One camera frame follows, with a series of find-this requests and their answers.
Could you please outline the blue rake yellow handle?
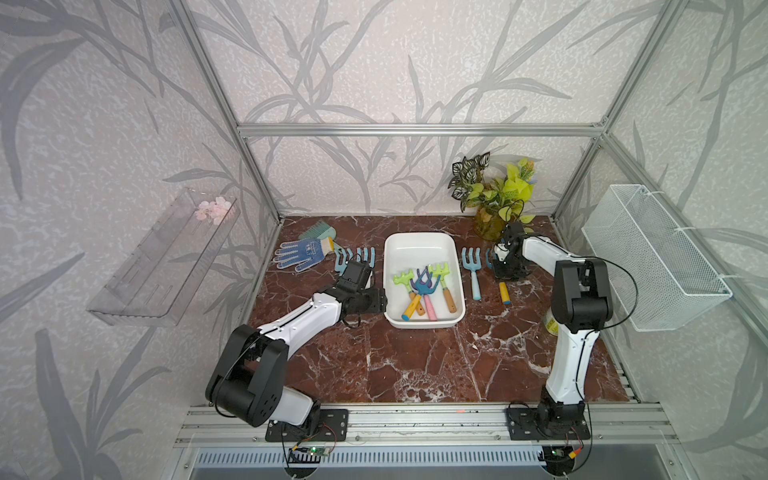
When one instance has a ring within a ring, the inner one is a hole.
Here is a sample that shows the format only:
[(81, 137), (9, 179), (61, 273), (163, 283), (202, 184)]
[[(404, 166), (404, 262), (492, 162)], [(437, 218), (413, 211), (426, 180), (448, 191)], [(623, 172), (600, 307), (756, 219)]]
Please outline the blue rake yellow handle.
[(511, 304), (511, 299), (510, 299), (510, 295), (509, 295), (509, 291), (508, 291), (508, 288), (506, 286), (506, 283), (505, 283), (504, 280), (502, 280), (499, 277), (499, 274), (497, 273), (496, 254), (495, 254), (494, 250), (491, 249), (491, 248), (488, 248), (485, 251), (485, 257), (486, 257), (487, 267), (489, 268), (489, 270), (493, 274), (494, 280), (496, 281), (496, 283), (497, 283), (497, 285), (499, 287), (499, 294), (500, 294), (500, 298), (501, 298), (502, 303), (504, 305), (510, 305)]

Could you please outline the teal rake light handle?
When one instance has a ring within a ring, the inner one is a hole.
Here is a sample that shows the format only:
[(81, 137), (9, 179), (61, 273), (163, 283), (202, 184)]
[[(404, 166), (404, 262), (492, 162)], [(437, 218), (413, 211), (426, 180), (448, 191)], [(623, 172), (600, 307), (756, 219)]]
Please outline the teal rake light handle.
[(480, 249), (463, 247), (461, 249), (461, 256), (462, 266), (468, 270), (471, 275), (472, 298), (475, 301), (480, 301), (482, 299), (478, 280), (478, 271), (482, 269)]

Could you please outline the teal rake white handle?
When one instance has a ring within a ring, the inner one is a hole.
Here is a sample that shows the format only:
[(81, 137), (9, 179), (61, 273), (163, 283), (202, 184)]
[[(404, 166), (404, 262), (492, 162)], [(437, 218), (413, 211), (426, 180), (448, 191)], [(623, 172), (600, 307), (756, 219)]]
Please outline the teal rake white handle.
[(343, 274), (347, 268), (349, 261), (354, 259), (354, 253), (350, 248), (343, 248), (341, 246), (337, 246), (334, 249), (334, 253), (335, 253), (334, 270), (338, 274)]

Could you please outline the light blue hand rake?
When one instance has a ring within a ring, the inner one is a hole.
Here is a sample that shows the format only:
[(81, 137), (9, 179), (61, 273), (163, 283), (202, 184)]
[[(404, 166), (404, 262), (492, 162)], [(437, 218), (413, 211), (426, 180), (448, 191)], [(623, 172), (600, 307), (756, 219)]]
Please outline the light blue hand rake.
[(370, 275), (368, 278), (367, 286), (370, 287), (374, 283), (374, 267), (376, 262), (376, 251), (374, 247), (358, 247), (356, 249), (355, 260), (366, 264), (370, 268)]

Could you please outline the blue rake pink handle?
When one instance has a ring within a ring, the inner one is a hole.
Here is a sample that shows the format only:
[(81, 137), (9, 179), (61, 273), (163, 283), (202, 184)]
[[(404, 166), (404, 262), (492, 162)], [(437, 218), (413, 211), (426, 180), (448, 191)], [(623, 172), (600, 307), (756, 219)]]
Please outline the blue rake pink handle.
[(436, 321), (437, 315), (430, 299), (430, 296), (436, 291), (441, 277), (434, 276), (427, 267), (417, 269), (414, 279), (411, 281), (412, 287), (418, 295), (422, 297), (426, 315), (430, 321)]

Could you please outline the white storage box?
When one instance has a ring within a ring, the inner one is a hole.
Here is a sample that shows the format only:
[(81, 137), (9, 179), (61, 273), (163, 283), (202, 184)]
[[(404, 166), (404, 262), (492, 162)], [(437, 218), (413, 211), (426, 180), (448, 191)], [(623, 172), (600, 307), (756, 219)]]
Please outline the white storage box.
[[(416, 275), (417, 269), (429, 265), (447, 263), (451, 273), (446, 283), (457, 307), (456, 313), (450, 313), (446, 306), (440, 283), (430, 296), (437, 320), (430, 321), (426, 315), (413, 314), (409, 321), (402, 319), (402, 314), (410, 303), (408, 290), (396, 283), (396, 279), (409, 270)], [(389, 236), (384, 246), (383, 284), (388, 305), (385, 318), (390, 324), (400, 329), (443, 329), (452, 328), (466, 314), (464, 287), (460, 275), (460, 264), (453, 238), (440, 232), (396, 233)]]

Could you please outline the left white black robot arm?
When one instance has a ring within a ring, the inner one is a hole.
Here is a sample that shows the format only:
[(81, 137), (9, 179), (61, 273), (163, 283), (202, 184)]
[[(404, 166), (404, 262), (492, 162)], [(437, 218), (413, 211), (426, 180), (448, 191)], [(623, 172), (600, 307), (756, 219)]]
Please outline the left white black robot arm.
[(253, 427), (282, 422), (314, 434), (320, 424), (320, 403), (285, 385), (288, 360), (346, 315), (378, 314), (386, 306), (381, 288), (350, 293), (330, 287), (272, 323), (237, 327), (210, 377), (206, 399)]

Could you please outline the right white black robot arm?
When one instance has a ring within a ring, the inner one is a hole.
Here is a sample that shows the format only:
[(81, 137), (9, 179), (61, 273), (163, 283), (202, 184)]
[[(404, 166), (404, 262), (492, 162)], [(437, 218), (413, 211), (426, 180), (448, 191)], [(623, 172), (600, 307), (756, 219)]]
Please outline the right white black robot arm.
[(599, 331), (613, 316), (607, 265), (577, 256), (547, 237), (522, 236), (493, 247), (499, 268), (523, 274), (538, 265), (553, 279), (550, 310), (558, 324), (556, 353), (542, 401), (553, 406), (584, 402), (588, 364)]

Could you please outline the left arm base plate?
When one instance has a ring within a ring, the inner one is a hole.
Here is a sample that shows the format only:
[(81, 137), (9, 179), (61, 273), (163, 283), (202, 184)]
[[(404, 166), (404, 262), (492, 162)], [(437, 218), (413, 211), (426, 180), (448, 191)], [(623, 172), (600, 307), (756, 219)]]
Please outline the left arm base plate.
[(265, 440), (271, 443), (345, 441), (349, 415), (348, 409), (320, 408), (311, 411), (309, 417), (299, 425), (270, 420)]

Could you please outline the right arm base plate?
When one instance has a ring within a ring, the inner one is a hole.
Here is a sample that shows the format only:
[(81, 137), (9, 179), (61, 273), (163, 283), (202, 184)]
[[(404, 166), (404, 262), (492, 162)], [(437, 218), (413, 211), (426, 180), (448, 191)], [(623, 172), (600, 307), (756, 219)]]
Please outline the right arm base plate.
[(585, 404), (541, 403), (536, 407), (509, 404), (505, 420), (511, 440), (565, 442), (592, 438)]

